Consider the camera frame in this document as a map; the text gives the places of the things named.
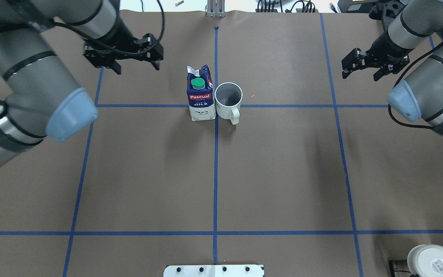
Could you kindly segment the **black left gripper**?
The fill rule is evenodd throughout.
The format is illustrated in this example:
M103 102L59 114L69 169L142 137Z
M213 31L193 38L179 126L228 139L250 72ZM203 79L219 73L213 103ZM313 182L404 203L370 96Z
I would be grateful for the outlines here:
M92 65L106 65L107 69L113 70L118 75L121 75L122 67L116 60L133 58L137 61L146 61L158 71L164 54L164 47L151 33L147 33L140 39L136 37L122 38L109 48L91 40L85 40L84 45L84 57Z

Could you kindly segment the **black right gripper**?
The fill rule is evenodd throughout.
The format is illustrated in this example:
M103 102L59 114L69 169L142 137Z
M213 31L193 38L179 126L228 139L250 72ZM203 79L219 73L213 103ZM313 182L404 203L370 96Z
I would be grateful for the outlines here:
M354 48L342 60L342 79L347 79L352 72L366 68L378 68L373 74L374 81L379 81L388 74L398 74L410 62L410 49L389 46L373 46L367 51Z

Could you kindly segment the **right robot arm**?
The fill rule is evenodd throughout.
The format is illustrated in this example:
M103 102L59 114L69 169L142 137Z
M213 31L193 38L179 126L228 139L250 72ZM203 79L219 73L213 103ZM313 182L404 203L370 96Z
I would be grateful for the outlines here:
M342 59L342 77L376 68L374 80L401 73L387 95L409 128L425 128L443 137L443 0L380 0L369 17L383 23L370 49L355 48Z

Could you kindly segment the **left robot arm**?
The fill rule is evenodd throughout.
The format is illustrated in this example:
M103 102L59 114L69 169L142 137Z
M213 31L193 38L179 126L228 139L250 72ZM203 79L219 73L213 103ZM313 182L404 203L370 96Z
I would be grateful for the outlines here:
M118 0L0 0L0 77L12 93L0 100L0 167L44 138L61 142L97 119L95 102L76 81L42 33L71 30L84 41L95 68L121 74L132 58L159 70L165 33L135 37L120 16Z

